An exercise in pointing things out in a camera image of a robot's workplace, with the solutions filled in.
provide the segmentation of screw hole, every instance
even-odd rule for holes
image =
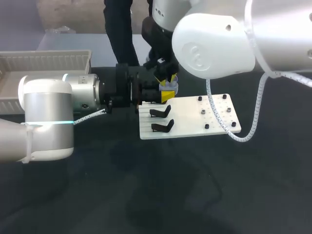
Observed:
[[[232,27],[230,25],[228,25],[228,26],[226,26],[225,29],[228,30],[228,31],[231,31]]]

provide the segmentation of black table surface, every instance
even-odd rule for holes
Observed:
[[[114,74],[92,72],[107,83]],[[239,136],[250,129],[260,77],[212,81],[214,94],[231,95]],[[180,97],[205,89],[205,80],[179,74]],[[311,89],[270,79],[247,143],[226,135],[140,140],[133,108],[81,123],[71,157],[0,165],[0,233],[310,234],[311,101]]]

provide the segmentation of white cable wrap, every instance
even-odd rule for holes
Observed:
[[[24,124],[27,129],[27,151],[26,151],[26,157],[23,158],[21,161],[22,163],[29,163],[31,159],[31,153],[32,153],[32,144],[33,144],[33,130],[34,127],[29,125],[28,123],[22,123]]]
[[[253,124],[252,124],[252,127],[251,127],[249,133],[247,134],[247,136],[245,136],[243,138],[237,137],[224,124],[224,122],[222,121],[222,119],[221,119],[221,117],[220,117],[220,115],[219,115],[219,113],[215,107],[215,104],[214,104],[214,100],[213,100],[211,88],[210,88],[210,80],[209,79],[206,80],[208,100],[209,100],[209,103],[211,105],[211,109],[214,113],[214,116],[216,117],[217,121],[219,122],[219,124],[221,125],[223,130],[226,131],[226,133],[232,139],[234,139],[238,142],[247,142],[254,136],[254,133],[257,129],[257,124],[258,124],[258,119],[259,119],[259,114],[260,114],[260,106],[261,106],[261,101],[262,101],[265,83],[269,77],[272,77],[272,78],[287,77],[289,79],[295,80],[299,83],[302,83],[302,84],[312,88],[312,80],[309,78],[306,78],[304,76],[301,76],[299,74],[292,73],[292,72],[279,72],[279,71],[274,72],[270,69],[269,65],[266,63],[266,61],[265,61],[264,57],[262,56],[261,51],[260,51],[260,49],[256,43],[256,39],[255,39],[255,35],[254,35],[254,29],[253,29],[253,23],[252,23],[252,3],[253,3],[253,0],[247,0],[246,7],[245,7],[246,35],[249,39],[250,46],[253,49],[254,55],[255,55],[258,63],[260,64],[261,68],[264,70],[265,74],[263,74],[263,76],[260,79],[258,94],[257,94],[257,100],[256,100],[256,104],[255,104],[255,109],[254,109]]]
[[[88,119],[90,119],[90,118],[93,118],[93,117],[96,117],[96,116],[101,116],[101,115],[104,115],[104,114],[106,114],[105,109],[100,110],[100,111],[97,111],[97,112],[94,112],[94,113],[89,114],[89,115],[87,115],[87,116],[85,116],[85,117],[82,117],[82,118],[80,118],[80,119],[77,119],[76,121],[74,121],[74,125],[79,124],[79,123],[81,123],[81,122],[84,122],[84,121],[86,121],[86,120],[88,120]]]

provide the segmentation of white pegboard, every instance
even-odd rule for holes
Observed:
[[[241,126],[231,97],[228,94],[226,99],[222,97],[223,94],[213,95],[215,106],[229,129],[233,133],[239,133]],[[168,105],[171,105],[171,111],[167,118],[151,117],[150,109],[165,111]],[[167,125],[171,119],[174,119],[175,124],[169,133],[153,132],[152,123]],[[198,101],[198,96],[176,97],[168,100],[165,105],[144,102],[139,106],[139,121],[140,138],[143,140],[226,134],[216,120],[207,96],[202,96],[202,101]],[[236,122],[236,127],[232,127],[232,122]],[[205,124],[209,124],[209,129],[205,129]]]

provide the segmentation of white plastic crate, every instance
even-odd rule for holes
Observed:
[[[233,133],[239,133],[241,126],[231,97],[228,94],[226,99],[222,97],[223,95],[213,95],[215,106],[229,129]],[[168,105],[171,105],[171,111],[166,118],[151,117],[150,109],[165,111]],[[171,119],[175,124],[169,133],[153,132],[152,123],[168,125]],[[196,96],[176,97],[168,100],[165,105],[144,102],[139,106],[139,121],[142,140],[226,134],[211,110],[207,95],[202,96],[202,101],[198,101]],[[205,129],[206,124],[209,124],[209,129]]]
[[[0,52],[0,115],[23,114],[18,85],[27,75],[88,74],[91,51]]]

